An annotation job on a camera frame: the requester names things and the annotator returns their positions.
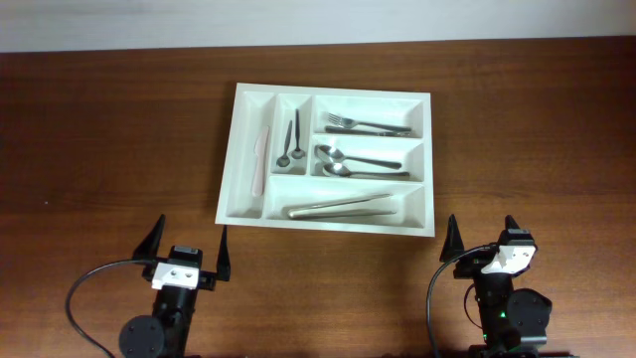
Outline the small teaspoon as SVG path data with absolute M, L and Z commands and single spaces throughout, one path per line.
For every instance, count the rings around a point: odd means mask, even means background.
M 305 151 L 301 148 L 300 145 L 301 138 L 301 130 L 300 130 L 300 112 L 298 109 L 295 110 L 295 142 L 296 146 L 294 150 L 291 152 L 291 156 L 293 159 L 300 160 L 305 156 Z
M 289 149 L 290 141 L 291 141 L 292 127 L 293 127 L 293 122 L 289 121 L 287 125 L 285 138 L 284 138 L 283 153 L 276 159 L 276 165 L 281 168 L 287 167 L 290 164 L 288 149 Z

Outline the metal fork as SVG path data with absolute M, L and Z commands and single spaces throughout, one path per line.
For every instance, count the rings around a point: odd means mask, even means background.
M 327 125 L 324 127 L 325 132 L 334 134 L 351 134 L 351 135 L 367 135 L 367 136 L 379 136 L 379 137 L 409 137 L 410 132 L 395 132 L 395 131 L 369 131 L 360 129 L 348 129 L 338 126 Z
M 397 132 L 397 133 L 411 132 L 411 128 L 408 126 L 396 126 L 396 125 L 388 125 L 388 124 L 379 124 L 379 123 L 368 122 L 368 121 L 360 121 L 353 118 L 340 116 L 331 112 L 327 113 L 327 119 L 331 123 L 346 129 L 353 129 L 356 126 L 361 125 L 361 126 L 367 126 L 367 127 L 372 127 L 376 129 Z

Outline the white plastic cutlery tray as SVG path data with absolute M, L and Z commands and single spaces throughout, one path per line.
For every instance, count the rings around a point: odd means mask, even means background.
M 427 92 L 239 84 L 219 224 L 432 237 Z

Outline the metal tongs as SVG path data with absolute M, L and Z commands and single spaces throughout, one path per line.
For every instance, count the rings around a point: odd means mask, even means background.
M 396 215 L 392 204 L 376 206 L 375 202 L 389 200 L 392 194 L 371 194 L 348 199 L 285 207 L 281 215 L 289 220 L 324 220 Z

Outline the large metal spoon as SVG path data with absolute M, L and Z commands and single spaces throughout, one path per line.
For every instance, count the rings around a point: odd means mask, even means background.
M 398 171 L 398 172 L 359 171 L 359 170 L 350 170 L 345 165 L 334 164 L 334 163 L 318 164 L 316 166 L 316 171 L 326 176 L 342 177 L 342 178 L 369 177 L 369 178 L 380 178 L 380 179 L 389 179 L 389 178 L 406 179 L 411 176 L 411 174 L 407 171 Z
M 377 159 L 369 159 L 363 157 L 355 157 L 355 156 L 347 156 L 341 150 L 336 147 L 321 144 L 315 147 L 315 153 L 319 159 L 327 162 L 327 163 L 344 163 L 347 160 L 362 162 L 365 164 L 371 164 L 376 166 L 381 166 L 389 169 L 401 169 L 402 164 L 394 161 L 386 161 L 386 160 L 377 160 Z

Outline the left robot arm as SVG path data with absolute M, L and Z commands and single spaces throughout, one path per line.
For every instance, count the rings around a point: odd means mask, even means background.
M 228 230 L 223 229 L 216 269 L 202 269 L 203 251 L 174 246 L 166 258 L 158 256 L 166 218 L 161 216 L 134 250 L 143 266 L 142 277 L 156 291 L 152 313 L 131 318 L 121 329 L 118 345 L 126 357 L 183 357 L 195 313 L 198 292 L 213 291 L 231 278 Z

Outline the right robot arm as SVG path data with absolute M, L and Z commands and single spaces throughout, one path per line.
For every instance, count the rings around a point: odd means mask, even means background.
M 496 242 L 467 250 L 456 218 L 449 217 L 440 261 L 455 265 L 454 278 L 472 281 L 484 340 L 468 348 L 470 357 L 537 357 L 547 343 L 552 302 L 513 285 L 530 268 L 537 249 L 530 231 L 508 215 Z

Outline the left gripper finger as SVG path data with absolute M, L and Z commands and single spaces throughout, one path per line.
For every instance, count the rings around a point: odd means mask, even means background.
M 134 260 L 152 260 L 157 258 L 165 223 L 166 216 L 161 214 L 149 234 L 133 251 L 132 258 Z
M 231 279 L 231 259 L 228 245 L 228 226 L 224 225 L 221 236 L 219 252 L 216 264 L 216 280 L 229 281 Z

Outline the pink plastic knife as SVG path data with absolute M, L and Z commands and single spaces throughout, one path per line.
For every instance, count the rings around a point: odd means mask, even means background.
M 265 183 L 265 161 L 266 161 L 266 150 L 267 143 L 269 138 L 270 127 L 265 126 L 254 145 L 254 154 L 256 156 L 256 165 L 252 177 L 251 184 L 251 195 L 253 197 L 259 197 L 264 192 L 264 183 Z

